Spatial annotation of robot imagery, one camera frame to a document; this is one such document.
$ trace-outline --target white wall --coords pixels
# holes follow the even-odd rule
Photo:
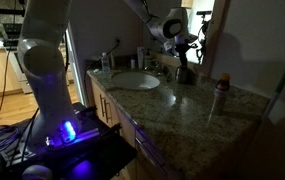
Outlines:
[[[285,67],[285,1],[231,0],[211,77],[271,96]]]
[[[122,0],[72,1],[70,26],[82,92],[85,92],[86,60],[108,52],[116,44],[116,38],[121,43],[113,51],[115,57],[132,55],[142,45],[142,22]]]
[[[285,68],[285,1],[231,0],[211,76],[270,97]],[[285,179],[285,89],[236,179]]]

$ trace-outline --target mirror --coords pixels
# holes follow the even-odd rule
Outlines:
[[[214,3],[215,0],[158,0],[156,2],[149,0],[148,6],[153,14],[158,17],[165,17],[172,7],[185,7],[187,9],[189,32],[198,36],[198,39],[194,42],[197,48],[188,50],[187,59],[191,63],[202,64],[205,44],[210,38],[208,37],[210,31],[209,20],[212,17]],[[143,30],[143,45],[153,52],[174,56],[174,54],[165,51],[163,44],[154,39],[146,27]]]

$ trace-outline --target cabinet handle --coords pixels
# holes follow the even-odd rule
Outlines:
[[[105,111],[104,111],[104,107],[102,101],[105,101],[105,98],[102,97],[102,95],[100,94],[100,103],[101,103],[101,109],[102,109],[102,116],[104,117]]]
[[[140,145],[141,149],[150,157],[151,161],[154,162],[154,165],[159,168],[163,174],[167,175],[166,171],[162,168],[165,164],[159,164],[159,162],[155,159],[155,157],[150,153],[146,147],[144,147],[143,143],[137,137],[135,137],[135,141]]]
[[[111,105],[110,103],[107,103],[105,98],[104,98],[104,108],[105,108],[105,117],[106,117],[106,123],[109,123],[109,119],[112,119],[112,117],[109,117],[108,115],[108,108],[106,108],[106,106],[109,106],[109,108],[111,109]]]

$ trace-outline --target bathroom sink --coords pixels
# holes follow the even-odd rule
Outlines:
[[[112,82],[117,87],[133,90],[153,89],[160,84],[156,77],[143,72],[122,72],[114,75]]]

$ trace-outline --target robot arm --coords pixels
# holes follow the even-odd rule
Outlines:
[[[163,18],[156,18],[141,0],[124,0],[129,7],[141,18],[146,24],[150,33],[165,42],[174,38],[175,51],[179,53],[182,67],[187,67],[186,52],[193,48],[189,43],[197,39],[196,36],[189,34],[188,17],[185,8],[173,8],[169,14]]]
[[[186,10],[174,8],[167,17],[160,19],[152,16],[141,0],[124,1],[138,14],[153,36],[162,41],[175,37],[176,50],[182,65],[186,66],[185,52],[191,42]],[[73,112],[63,58],[58,50],[69,21],[70,5],[71,0],[29,0],[27,4],[18,54],[40,108],[27,145],[29,151],[38,151],[47,138],[68,143],[81,129]]]
[[[46,139],[56,145],[71,142],[81,129],[58,50],[69,21],[70,4],[71,0],[29,0],[27,4],[18,56],[40,109],[27,145],[34,153],[45,147]]]

